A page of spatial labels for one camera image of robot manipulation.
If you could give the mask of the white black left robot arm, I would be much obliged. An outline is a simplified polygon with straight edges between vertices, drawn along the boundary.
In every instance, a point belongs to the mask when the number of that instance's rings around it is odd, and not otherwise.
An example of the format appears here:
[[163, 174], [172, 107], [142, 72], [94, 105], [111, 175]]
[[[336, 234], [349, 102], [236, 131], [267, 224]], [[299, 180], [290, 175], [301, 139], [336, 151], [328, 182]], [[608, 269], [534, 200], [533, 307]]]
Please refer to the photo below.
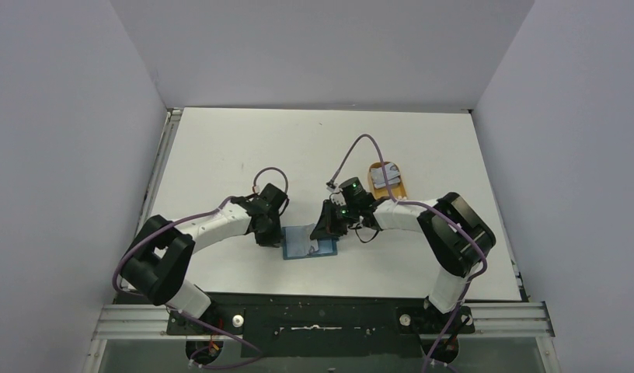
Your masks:
[[227, 197], [206, 213], [177, 221], [152, 216], [117, 264], [113, 280], [124, 279], [151, 304], [187, 315], [196, 332], [209, 333], [217, 325], [218, 313], [211, 298], [186, 279], [193, 254], [248, 234], [259, 246], [279, 246], [280, 211], [287, 202], [287, 193], [268, 183], [259, 193]]

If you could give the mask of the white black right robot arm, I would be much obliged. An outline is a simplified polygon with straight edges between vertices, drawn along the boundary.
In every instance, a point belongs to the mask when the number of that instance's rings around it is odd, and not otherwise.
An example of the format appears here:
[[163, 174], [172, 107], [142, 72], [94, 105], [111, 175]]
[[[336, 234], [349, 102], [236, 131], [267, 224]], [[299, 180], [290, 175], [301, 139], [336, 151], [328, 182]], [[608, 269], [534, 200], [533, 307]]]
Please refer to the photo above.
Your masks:
[[424, 311], [427, 326], [443, 332], [455, 321], [471, 279], [488, 267], [487, 256], [496, 236], [458, 193], [429, 201], [394, 200], [366, 191], [357, 177], [340, 186], [343, 202], [326, 199], [312, 240], [338, 239], [350, 230], [365, 227], [377, 232], [403, 230], [421, 232], [440, 265], [437, 279], [427, 296]]

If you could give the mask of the blue leather card holder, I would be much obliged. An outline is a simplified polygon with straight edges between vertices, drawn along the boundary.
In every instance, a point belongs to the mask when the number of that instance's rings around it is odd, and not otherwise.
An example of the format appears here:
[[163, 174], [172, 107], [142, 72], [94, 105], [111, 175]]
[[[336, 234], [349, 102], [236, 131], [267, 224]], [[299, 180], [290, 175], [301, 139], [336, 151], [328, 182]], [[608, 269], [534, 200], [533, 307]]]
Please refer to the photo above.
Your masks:
[[335, 239], [310, 239], [310, 234], [314, 228], [315, 224], [282, 228], [284, 236], [282, 253], [284, 260], [335, 256], [337, 254], [337, 241]]

